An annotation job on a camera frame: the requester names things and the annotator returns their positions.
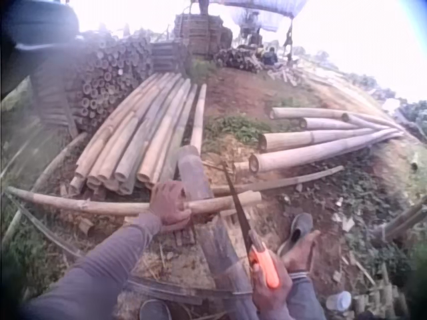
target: sky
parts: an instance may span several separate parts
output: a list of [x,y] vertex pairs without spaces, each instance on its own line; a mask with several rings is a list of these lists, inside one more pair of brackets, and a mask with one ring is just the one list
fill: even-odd
[[[308,0],[294,19],[294,45],[309,53],[325,50],[341,70],[373,75],[382,87],[409,101],[427,99],[427,7],[421,0]],[[120,29],[126,22],[163,32],[173,27],[176,14],[188,12],[189,0],[71,0],[81,30],[104,22]],[[198,13],[193,5],[192,13]],[[210,5],[237,37],[240,28],[230,11]],[[286,38],[290,20],[284,18],[276,33],[262,31],[264,41]]]

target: wooden plank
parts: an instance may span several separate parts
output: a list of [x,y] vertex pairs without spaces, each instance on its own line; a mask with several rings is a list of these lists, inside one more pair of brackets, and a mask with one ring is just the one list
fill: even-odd
[[[188,200],[213,197],[209,181],[203,171],[203,163],[194,146],[186,145],[180,148],[178,169]],[[252,290],[250,280],[233,248],[222,218],[217,216],[213,221],[198,224],[196,233],[216,287],[233,292]],[[258,320],[251,297],[223,302],[231,319]]]

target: orange handle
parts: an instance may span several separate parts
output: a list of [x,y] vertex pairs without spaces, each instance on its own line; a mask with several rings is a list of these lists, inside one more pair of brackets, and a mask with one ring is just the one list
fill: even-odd
[[264,277],[266,278],[267,286],[271,289],[276,289],[280,286],[280,280],[276,267],[274,267],[274,262],[272,256],[267,250],[264,242],[262,243],[264,250],[257,251],[257,249],[252,246],[251,251],[249,252],[249,262],[250,265],[257,263],[260,265],[261,270],[264,272]]

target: white plastic cup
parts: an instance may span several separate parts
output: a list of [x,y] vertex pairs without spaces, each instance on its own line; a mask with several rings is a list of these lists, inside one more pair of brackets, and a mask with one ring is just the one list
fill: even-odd
[[336,295],[330,295],[326,299],[326,307],[329,310],[335,310],[344,312],[352,304],[352,295],[348,291],[337,293]]

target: shoe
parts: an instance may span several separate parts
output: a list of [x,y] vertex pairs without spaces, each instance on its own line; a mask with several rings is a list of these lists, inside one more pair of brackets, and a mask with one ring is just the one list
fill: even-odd
[[151,299],[144,301],[139,310],[139,320],[172,320],[171,312],[162,300]]
[[300,213],[291,224],[291,233],[289,238],[280,245],[278,256],[283,257],[298,240],[305,237],[313,229],[313,217],[309,213]]

